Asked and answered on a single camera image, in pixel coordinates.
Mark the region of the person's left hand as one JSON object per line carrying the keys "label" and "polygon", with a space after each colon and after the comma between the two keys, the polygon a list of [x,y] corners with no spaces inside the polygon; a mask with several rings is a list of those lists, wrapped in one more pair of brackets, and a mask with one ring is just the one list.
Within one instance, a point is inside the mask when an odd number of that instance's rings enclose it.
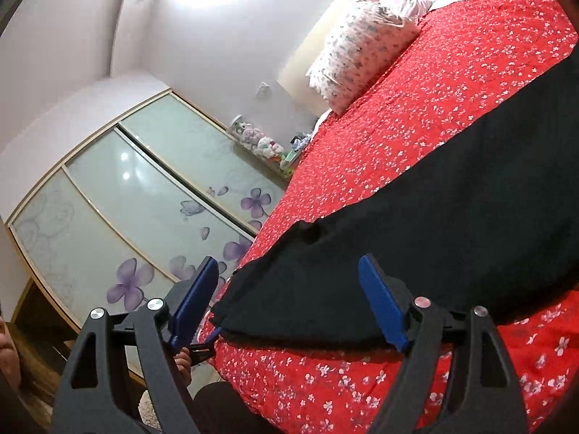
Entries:
{"label": "person's left hand", "polygon": [[181,348],[174,356],[174,361],[179,370],[179,374],[182,375],[183,381],[186,386],[189,386],[191,383],[191,358],[189,349],[186,347]]}

